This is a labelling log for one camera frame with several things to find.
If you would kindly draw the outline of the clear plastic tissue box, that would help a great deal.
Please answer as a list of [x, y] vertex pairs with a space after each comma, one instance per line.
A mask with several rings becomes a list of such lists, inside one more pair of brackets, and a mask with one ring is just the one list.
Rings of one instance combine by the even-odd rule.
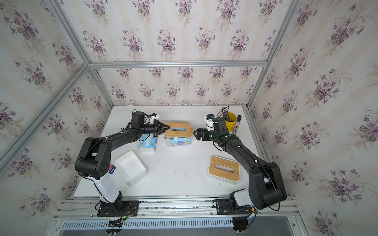
[[192, 143], [194, 129], [190, 123], [167, 122], [169, 126], [164, 133], [164, 139], [168, 147], [188, 146]]

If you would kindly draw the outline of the bamboo tissue box lid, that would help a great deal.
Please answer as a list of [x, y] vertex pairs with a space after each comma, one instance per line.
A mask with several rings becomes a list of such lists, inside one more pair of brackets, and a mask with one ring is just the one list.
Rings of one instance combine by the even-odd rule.
[[191, 137], [194, 129], [189, 123], [167, 122], [170, 129], [165, 132], [167, 138]]

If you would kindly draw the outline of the blue tissue paper pack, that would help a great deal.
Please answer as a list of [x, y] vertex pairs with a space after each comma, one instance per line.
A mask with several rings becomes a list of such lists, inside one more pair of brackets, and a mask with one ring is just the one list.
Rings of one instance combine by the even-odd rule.
[[187, 146], [192, 143], [191, 137], [170, 137], [165, 139], [169, 147]]

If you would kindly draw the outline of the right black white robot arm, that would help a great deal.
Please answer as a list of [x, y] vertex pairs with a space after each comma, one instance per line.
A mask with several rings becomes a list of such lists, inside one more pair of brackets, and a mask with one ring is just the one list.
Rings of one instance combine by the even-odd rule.
[[229, 133], [224, 118], [208, 114], [204, 120], [206, 128], [195, 130], [195, 138], [212, 142], [217, 149], [233, 156], [247, 171], [250, 205], [264, 209], [287, 199], [281, 170], [275, 162], [269, 163], [259, 158], [237, 135]]

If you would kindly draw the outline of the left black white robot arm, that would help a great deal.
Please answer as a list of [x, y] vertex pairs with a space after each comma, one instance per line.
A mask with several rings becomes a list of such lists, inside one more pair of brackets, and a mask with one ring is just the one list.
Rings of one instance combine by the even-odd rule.
[[74, 168], [82, 178], [94, 184], [103, 203], [114, 204], [122, 196], [109, 174], [112, 152], [139, 141], [144, 134], [156, 138], [169, 129], [170, 126], [161, 123], [155, 113], [149, 116], [142, 111], [134, 111], [131, 121], [118, 133], [100, 138], [87, 138]]

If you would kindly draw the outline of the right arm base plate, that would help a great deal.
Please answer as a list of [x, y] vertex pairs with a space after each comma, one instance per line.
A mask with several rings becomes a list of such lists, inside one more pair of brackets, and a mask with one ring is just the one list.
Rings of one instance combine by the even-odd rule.
[[229, 199], [214, 199], [212, 208], [216, 209], [217, 215], [247, 215], [253, 212], [252, 206], [239, 206]]

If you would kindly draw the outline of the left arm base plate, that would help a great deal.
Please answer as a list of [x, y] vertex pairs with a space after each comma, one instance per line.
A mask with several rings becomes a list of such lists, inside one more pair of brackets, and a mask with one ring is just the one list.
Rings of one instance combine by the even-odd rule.
[[123, 201], [122, 203], [105, 203], [100, 201], [96, 206], [97, 217], [137, 216], [140, 201]]

